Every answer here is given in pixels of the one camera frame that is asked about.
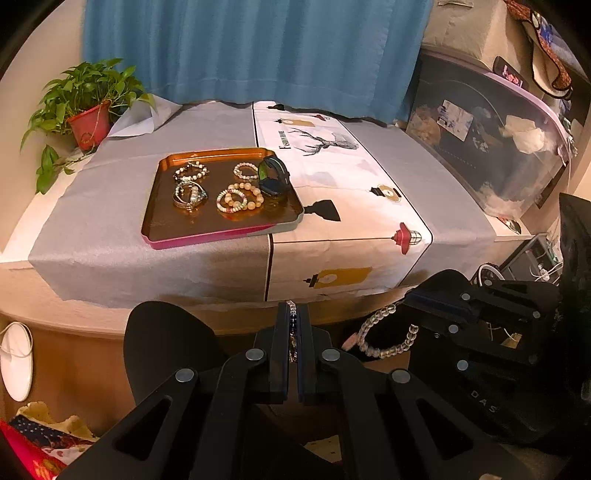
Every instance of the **blue cloth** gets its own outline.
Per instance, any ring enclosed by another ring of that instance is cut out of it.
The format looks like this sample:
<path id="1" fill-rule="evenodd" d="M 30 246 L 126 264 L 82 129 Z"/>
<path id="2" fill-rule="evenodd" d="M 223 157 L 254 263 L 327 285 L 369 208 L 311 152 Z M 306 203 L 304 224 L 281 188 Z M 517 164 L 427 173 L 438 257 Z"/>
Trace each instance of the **blue cloth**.
<path id="1" fill-rule="evenodd" d="M 397 117 L 432 0 L 88 0 L 84 58 L 177 103 L 274 100 Z"/>

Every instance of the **label on storage box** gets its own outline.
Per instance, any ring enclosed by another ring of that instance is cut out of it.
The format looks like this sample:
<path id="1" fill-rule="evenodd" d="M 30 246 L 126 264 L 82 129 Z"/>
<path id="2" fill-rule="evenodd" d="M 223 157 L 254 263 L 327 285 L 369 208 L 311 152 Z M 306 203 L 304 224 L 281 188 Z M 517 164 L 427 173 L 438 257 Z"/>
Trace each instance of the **label on storage box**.
<path id="1" fill-rule="evenodd" d="M 474 116 L 447 100 L 439 107 L 437 123 L 460 140 L 465 141 Z"/>

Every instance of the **brown patterned fabric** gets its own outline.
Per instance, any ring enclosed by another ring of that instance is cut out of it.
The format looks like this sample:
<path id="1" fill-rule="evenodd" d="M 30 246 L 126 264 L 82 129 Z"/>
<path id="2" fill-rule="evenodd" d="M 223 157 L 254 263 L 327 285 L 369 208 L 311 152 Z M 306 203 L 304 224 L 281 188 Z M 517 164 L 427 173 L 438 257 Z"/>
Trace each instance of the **brown patterned fabric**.
<path id="1" fill-rule="evenodd" d="M 569 90 L 572 84 L 570 75 L 564 68 L 562 61 L 552 50 L 552 47 L 550 47 L 550 45 L 548 45 L 548 42 L 546 42 L 546 40 L 542 38 L 540 34 L 540 29 L 536 28 L 534 23 L 532 22 L 532 16 L 534 15 L 534 12 L 531 10 L 531 8 L 526 7 L 525 5 L 521 5 L 515 0 L 504 1 L 507 4 L 507 10 L 513 18 L 515 18 L 519 22 L 527 22 L 531 24 L 532 27 L 534 27 L 540 48 L 544 51 L 546 55 L 548 55 L 548 58 L 552 60 L 552 62 L 556 65 L 556 68 L 558 68 L 558 76 L 555 79 L 549 79 L 552 81 L 552 87 L 554 87 L 556 90 L 563 92 L 565 90 Z"/>

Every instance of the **red flower pot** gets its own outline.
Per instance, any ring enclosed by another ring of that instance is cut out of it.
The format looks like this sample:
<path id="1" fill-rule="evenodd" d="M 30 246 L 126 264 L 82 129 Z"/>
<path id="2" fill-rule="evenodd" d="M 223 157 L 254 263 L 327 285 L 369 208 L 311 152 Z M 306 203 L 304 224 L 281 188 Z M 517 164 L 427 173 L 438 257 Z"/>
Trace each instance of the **red flower pot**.
<path id="1" fill-rule="evenodd" d="M 109 122 L 109 100 L 69 118 L 74 137 L 83 152 L 88 152 L 98 146 L 111 129 Z"/>

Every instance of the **brown tray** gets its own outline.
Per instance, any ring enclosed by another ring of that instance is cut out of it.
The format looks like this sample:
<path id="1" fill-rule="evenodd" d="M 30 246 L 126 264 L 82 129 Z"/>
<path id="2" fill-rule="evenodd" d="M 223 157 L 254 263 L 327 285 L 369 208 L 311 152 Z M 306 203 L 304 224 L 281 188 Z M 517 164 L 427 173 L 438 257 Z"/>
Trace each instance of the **brown tray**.
<path id="1" fill-rule="evenodd" d="M 281 201 L 265 197 L 262 206 L 254 210 L 228 214 L 220 212 L 216 206 L 219 192 L 231 183 L 243 181 L 234 176 L 236 164 L 247 161 L 258 165 L 273 153 L 266 148 L 234 148 L 178 153 L 161 160 L 142 224 L 146 243 L 154 249 L 163 249 L 296 228 L 304 208 L 293 188 Z M 173 203 L 176 186 L 173 175 L 179 166 L 195 159 L 207 164 L 209 170 L 197 181 L 207 191 L 207 199 L 193 212 L 188 212 Z"/>

